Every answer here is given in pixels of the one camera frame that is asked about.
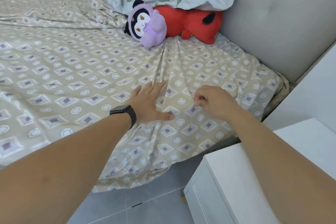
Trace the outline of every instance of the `stuffed animal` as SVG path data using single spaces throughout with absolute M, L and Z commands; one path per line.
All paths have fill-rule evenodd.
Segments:
M 223 11 L 183 10 L 167 5 L 157 6 L 167 24 L 167 37 L 182 34 L 182 39 L 195 36 L 206 44 L 215 42 L 223 21 Z
M 124 32 L 150 48 L 163 42 L 167 25 L 159 11 L 153 10 L 149 4 L 144 4 L 141 0 L 135 0 Z

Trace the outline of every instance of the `watch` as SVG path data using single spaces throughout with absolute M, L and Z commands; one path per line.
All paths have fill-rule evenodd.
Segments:
M 132 122 L 131 127 L 129 128 L 131 129 L 137 121 L 137 115 L 134 109 L 130 105 L 120 105 L 110 110 L 110 115 L 118 113 L 128 113 Z

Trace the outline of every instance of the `gray headboard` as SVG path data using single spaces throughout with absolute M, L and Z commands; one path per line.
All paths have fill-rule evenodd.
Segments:
M 294 82 L 336 40 L 336 0 L 235 0 L 221 33 Z

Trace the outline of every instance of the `gray tile floor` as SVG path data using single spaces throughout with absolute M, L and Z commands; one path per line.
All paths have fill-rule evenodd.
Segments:
M 68 224 L 194 224 L 182 195 L 202 158 L 200 154 L 176 163 L 140 187 L 91 193 Z

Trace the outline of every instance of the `bed sheet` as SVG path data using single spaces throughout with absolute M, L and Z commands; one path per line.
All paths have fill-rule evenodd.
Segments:
M 0 0 L 1 165 L 108 116 L 137 85 L 165 80 L 157 109 L 175 120 L 131 129 L 93 191 L 139 186 L 234 134 L 193 105 L 202 85 L 227 90 L 258 119 L 288 93 L 285 78 L 220 34 L 213 45 L 178 36 L 145 48 L 125 22 L 99 0 Z

